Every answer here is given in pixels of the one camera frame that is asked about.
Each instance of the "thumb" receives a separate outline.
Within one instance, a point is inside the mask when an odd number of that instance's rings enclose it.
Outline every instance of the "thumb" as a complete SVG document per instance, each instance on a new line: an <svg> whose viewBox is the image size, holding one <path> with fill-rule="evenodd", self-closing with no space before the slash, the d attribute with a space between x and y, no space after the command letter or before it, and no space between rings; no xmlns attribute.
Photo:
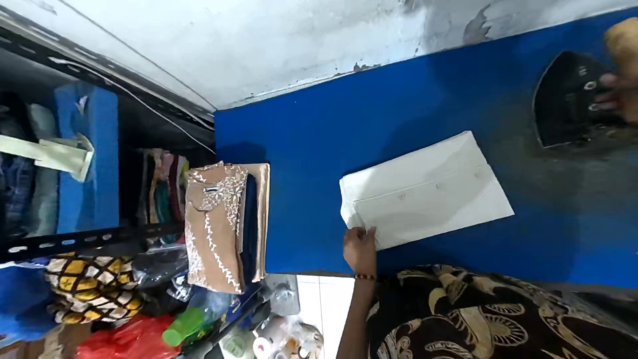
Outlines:
<svg viewBox="0 0 638 359"><path fill-rule="evenodd" d="M376 227L371 227L370 229L367 230L366 233L366 240L375 240L375 234L376 234Z"/></svg>

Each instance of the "beaded bracelet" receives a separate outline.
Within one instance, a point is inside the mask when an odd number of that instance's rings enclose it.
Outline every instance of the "beaded bracelet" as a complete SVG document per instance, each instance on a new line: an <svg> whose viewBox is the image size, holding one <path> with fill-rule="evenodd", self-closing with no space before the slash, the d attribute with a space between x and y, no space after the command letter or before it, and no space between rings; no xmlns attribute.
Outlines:
<svg viewBox="0 0 638 359"><path fill-rule="evenodd" d="M355 279L369 279L376 280L376 275L367 275L367 274L355 274Z"/></svg>

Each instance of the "clothes iron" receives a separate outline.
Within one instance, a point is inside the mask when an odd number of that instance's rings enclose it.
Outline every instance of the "clothes iron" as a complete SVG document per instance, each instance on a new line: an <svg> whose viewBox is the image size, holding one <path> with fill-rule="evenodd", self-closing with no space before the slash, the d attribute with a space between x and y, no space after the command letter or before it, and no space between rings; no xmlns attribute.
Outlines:
<svg viewBox="0 0 638 359"><path fill-rule="evenodd" d="M604 110L594 101L609 91L600 77L609 73L591 56L562 52L547 67L533 99L538 139L545 148L589 141L600 126L625 126L615 111Z"/></svg>

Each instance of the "red plastic bag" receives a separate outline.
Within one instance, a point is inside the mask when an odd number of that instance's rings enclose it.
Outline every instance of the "red plastic bag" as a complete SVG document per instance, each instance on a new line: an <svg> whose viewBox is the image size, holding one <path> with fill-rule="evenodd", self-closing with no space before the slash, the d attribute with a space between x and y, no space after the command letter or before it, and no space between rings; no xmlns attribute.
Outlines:
<svg viewBox="0 0 638 359"><path fill-rule="evenodd" d="M121 327L96 332L78 346L78 359L172 359L180 350L164 343L161 334L173 317L137 315Z"/></svg>

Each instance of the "white tiled floor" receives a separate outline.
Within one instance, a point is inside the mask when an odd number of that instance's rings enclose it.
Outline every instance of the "white tiled floor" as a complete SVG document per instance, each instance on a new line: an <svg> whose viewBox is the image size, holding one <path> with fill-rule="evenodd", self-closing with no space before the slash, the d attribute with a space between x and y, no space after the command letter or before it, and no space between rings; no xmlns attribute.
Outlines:
<svg viewBox="0 0 638 359"><path fill-rule="evenodd" d="M323 334L321 359L335 359L355 280L298 275L297 283L301 304L299 316L305 323L316 326Z"/></svg>

